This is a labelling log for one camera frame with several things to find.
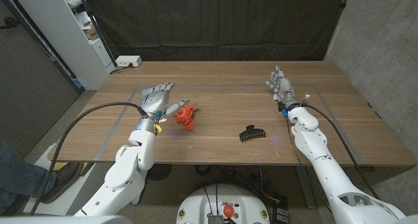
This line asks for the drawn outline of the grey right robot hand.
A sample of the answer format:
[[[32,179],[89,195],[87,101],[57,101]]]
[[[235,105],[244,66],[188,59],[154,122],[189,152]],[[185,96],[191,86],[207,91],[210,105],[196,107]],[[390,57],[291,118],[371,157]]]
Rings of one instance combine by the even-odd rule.
[[[266,81],[266,85],[274,92],[273,99],[284,107],[289,108],[298,103],[294,87],[278,65],[270,73],[270,81]]]

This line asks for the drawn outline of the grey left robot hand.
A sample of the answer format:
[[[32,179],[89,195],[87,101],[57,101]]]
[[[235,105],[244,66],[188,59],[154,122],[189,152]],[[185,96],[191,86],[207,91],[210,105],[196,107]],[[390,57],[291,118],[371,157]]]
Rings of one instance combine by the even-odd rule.
[[[148,114],[161,112],[167,116],[174,116],[189,103],[189,99],[169,105],[169,97],[175,83],[166,82],[141,91],[141,108]]]

